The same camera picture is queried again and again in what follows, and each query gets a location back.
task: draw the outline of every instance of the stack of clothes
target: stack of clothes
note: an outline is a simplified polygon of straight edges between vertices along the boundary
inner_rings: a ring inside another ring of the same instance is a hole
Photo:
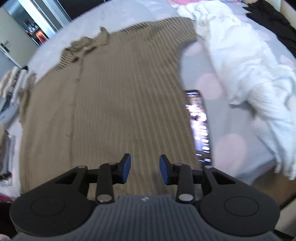
[[[27,79],[34,81],[34,74],[28,76],[26,69],[14,67],[0,83],[0,185],[11,185],[15,136],[7,129],[18,112],[23,89],[31,83]]]

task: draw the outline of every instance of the bed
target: bed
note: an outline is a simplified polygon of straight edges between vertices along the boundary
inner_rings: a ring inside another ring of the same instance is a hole
[[[258,35],[268,43],[278,62],[295,68],[295,58],[278,41],[276,35],[245,16],[247,11],[242,8],[244,3],[226,4],[241,21],[253,26]],[[114,32],[139,22],[156,21],[177,15],[176,10],[166,0],[108,1],[76,18],[45,43],[28,63],[29,69],[37,74],[39,80],[58,63],[62,49],[69,46],[70,42],[82,36],[94,37],[101,26]],[[252,108],[248,104],[235,107],[228,104],[226,93],[201,39],[188,46],[181,54],[180,75],[184,90],[199,89],[204,97],[213,148],[213,165],[247,184],[254,184],[279,204],[292,196],[296,192],[296,182],[273,173],[275,161],[268,148],[255,135]],[[18,156],[22,135],[18,118],[12,122],[9,132],[16,136],[13,185],[0,187],[0,193],[17,197],[20,192]],[[285,193],[274,190],[262,177],[256,181],[262,175],[266,176],[269,183],[274,182],[273,187],[276,189],[285,185],[288,190]],[[280,180],[281,184],[275,184],[277,180]]]

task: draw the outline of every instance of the shirt button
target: shirt button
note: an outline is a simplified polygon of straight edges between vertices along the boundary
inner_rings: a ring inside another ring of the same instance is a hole
[[[67,132],[66,134],[65,134],[67,137],[71,137],[72,136],[72,132]]]

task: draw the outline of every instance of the white wall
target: white wall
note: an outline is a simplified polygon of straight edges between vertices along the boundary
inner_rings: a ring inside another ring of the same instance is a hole
[[[12,68],[15,64],[4,54],[0,51],[0,81],[2,76]]]
[[[279,230],[292,237],[296,236],[296,200],[286,206],[279,217],[276,224],[276,230]]]
[[[296,11],[286,1],[282,2],[281,13],[290,22],[291,26],[296,28]]]
[[[19,66],[25,66],[38,46],[22,30],[17,22],[2,7],[0,8],[0,43],[9,41],[6,47],[10,50],[10,57]]]

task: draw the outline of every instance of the brown ribbed shirt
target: brown ribbed shirt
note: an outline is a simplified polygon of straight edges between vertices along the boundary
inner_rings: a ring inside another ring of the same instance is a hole
[[[128,181],[115,185],[117,194],[171,193],[161,154],[198,167],[179,76],[180,53],[194,41],[191,20],[178,17],[112,34],[102,28],[73,42],[23,99],[22,191],[130,153]]]

